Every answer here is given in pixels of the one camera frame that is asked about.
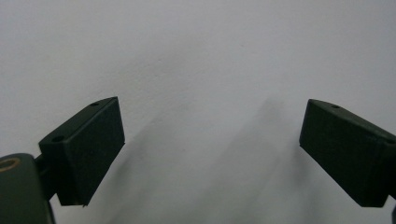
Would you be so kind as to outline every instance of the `screw hole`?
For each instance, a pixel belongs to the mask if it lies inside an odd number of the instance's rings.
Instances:
[[[52,138],[52,142],[60,142],[62,140],[64,140],[64,136],[62,136],[62,135]]]
[[[20,164],[20,162],[21,160],[19,158],[11,158],[0,161],[0,172],[10,170]]]

